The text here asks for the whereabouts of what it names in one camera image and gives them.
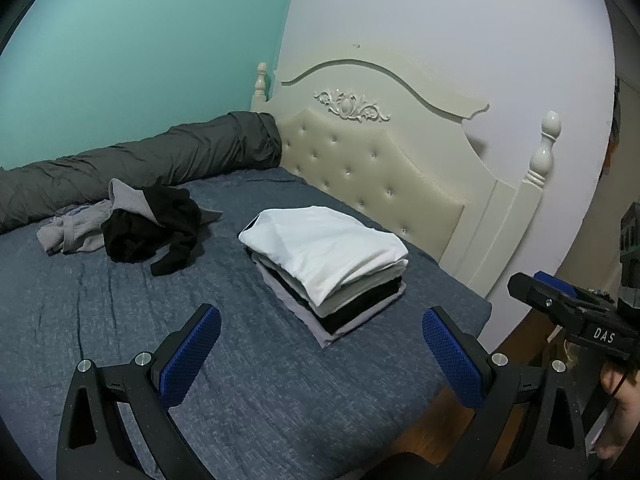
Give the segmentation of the person's right hand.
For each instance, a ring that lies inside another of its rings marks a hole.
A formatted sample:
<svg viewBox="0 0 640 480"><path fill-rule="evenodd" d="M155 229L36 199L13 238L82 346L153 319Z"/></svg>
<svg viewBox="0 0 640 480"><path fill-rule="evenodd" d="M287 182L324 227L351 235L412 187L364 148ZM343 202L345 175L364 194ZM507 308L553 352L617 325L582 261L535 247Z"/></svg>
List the person's right hand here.
<svg viewBox="0 0 640 480"><path fill-rule="evenodd" d="M606 363L601 370L601 385L612 394L617 406L596 443L601 460L617 460L639 423L639 372L623 373Z"/></svg>

